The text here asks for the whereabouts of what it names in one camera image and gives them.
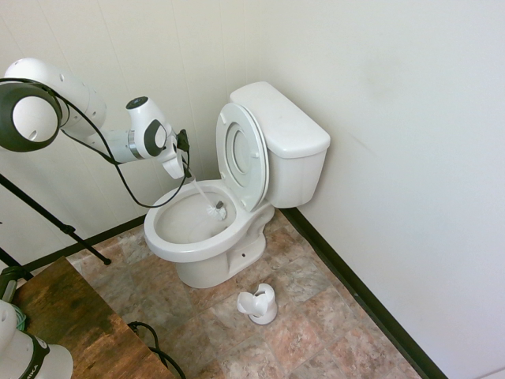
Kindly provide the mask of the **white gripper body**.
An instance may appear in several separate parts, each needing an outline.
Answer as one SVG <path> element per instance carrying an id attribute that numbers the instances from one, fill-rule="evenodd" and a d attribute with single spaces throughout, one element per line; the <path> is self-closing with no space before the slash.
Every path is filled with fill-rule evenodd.
<path id="1" fill-rule="evenodd" d="M 184 166 L 181 151 L 177 147 L 177 138 L 170 135 L 161 152 L 161 164 L 165 171 L 174 179 L 184 178 Z"/>

